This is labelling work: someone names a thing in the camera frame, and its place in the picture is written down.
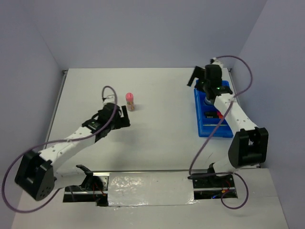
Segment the blue paint jar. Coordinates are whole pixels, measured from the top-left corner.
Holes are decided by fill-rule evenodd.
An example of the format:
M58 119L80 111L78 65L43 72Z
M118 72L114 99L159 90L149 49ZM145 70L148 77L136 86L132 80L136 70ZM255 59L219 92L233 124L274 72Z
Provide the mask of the blue paint jar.
M213 103L210 100L208 100L207 97L204 98L204 103L206 105L213 105Z

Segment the pink-capped clear bottle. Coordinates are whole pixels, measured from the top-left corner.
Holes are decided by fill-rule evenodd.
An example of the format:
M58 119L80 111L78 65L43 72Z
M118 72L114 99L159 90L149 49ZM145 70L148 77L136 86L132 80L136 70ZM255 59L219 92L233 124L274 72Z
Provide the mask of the pink-capped clear bottle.
M134 110L134 96L132 93L127 93L125 96L126 104L127 104L127 109L129 111Z

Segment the orange-capped black highlighter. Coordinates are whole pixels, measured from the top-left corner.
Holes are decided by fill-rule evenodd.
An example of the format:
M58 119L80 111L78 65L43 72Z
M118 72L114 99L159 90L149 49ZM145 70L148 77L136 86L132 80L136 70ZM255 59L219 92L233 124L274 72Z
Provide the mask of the orange-capped black highlighter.
M219 118L217 112L205 112L205 118Z

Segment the pink-capped black highlighter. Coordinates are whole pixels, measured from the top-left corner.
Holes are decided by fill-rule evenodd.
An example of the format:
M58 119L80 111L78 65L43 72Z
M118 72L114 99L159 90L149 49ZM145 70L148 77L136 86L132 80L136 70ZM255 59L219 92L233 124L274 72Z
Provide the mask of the pink-capped black highlighter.
M218 115L218 118L219 118L219 119L222 119L222 118L223 118L223 115L221 114L221 112L217 111L217 115Z

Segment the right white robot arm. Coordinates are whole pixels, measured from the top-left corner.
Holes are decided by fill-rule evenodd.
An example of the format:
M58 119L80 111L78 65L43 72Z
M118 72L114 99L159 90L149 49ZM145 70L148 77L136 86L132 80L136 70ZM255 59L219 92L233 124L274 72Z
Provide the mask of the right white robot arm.
M210 164L207 170L208 183L217 187L224 176L266 161L269 133L248 118L230 87L222 84L221 65L196 66L187 85L191 86L194 79L198 80L196 90L206 94L208 101L222 114L220 122L226 121L234 135L227 155Z

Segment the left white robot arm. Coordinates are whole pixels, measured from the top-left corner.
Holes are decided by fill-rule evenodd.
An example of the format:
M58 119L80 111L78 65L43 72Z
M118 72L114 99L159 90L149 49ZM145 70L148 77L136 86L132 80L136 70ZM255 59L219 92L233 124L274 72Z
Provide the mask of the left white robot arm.
M45 199L54 189L68 186L104 191L105 182L86 166L78 164L65 173L59 172L59 168L77 153L106 137L110 131L129 126L126 106L106 103L64 142L39 152L28 151L22 157L15 183L36 201Z

